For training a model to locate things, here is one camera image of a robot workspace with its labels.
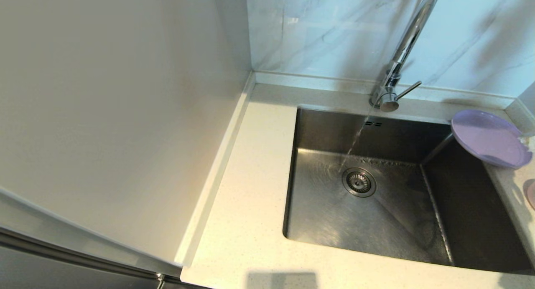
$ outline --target plate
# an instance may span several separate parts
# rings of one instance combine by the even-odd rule
[[[489,112],[462,110],[453,116],[451,130],[468,152],[496,166],[519,168],[533,157],[518,140],[518,128]]]

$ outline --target backsplash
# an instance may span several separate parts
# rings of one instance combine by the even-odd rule
[[[257,71],[376,80],[418,0],[247,0]],[[535,0],[438,0],[401,83],[517,97],[535,75]]]

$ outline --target quartz countertop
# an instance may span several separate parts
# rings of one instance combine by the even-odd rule
[[[257,84],[193,263],[182,281],[214,289],[535,288],[535,277],[440,266],[293,241],[283,220],[298,106],[367,114],[368,96]],[[473,106],[403,99],[390,118],[449,123]],[[482,109],[509,117],[503,110]],[[535,253],[535,211],[523,195],[535,162],[516,171],[487,166]]]

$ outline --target sink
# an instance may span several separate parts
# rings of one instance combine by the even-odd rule
[[[534,274],[483,163],[445,124],[299,108],[283,234],[399,259]]]

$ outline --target sink drain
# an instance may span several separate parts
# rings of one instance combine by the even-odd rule
[[[368,197],[375,193],[375,179],[361,168],[349,168],[342,175],[342,182],[348,192],[358,197]]]

